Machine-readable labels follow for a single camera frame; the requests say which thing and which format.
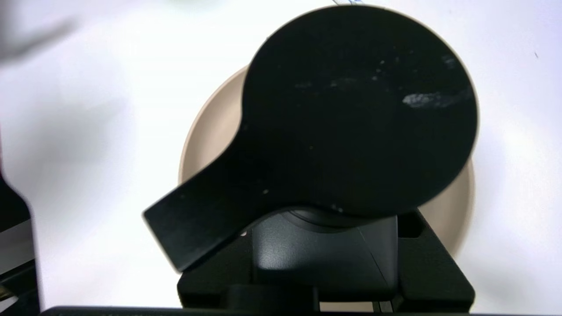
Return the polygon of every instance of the black stand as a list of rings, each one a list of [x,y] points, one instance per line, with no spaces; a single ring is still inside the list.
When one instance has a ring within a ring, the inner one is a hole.
[[[259,313],[318,310],[313,287],[255,284],[252,254],[252,238],[245,236],[184,272],[178,282],[182,305]],[[418,211],[398,217],[398,287],[390,300],[393,312],[467,313],[474,301],[472,286]]]

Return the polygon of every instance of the white surface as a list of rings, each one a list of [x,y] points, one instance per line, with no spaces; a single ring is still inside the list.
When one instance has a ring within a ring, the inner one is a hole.
[[[330,1],[115,3],[18,1],[15,30],[82,25],[0,68],[4,169],[34,215],[43,309],[179,306],[141,213],[176,185],[210,94],[282,23]],[[562,313],[562,2],[369,3],[428,25],[472,75],[476,202],[457,262],[473,311]]]

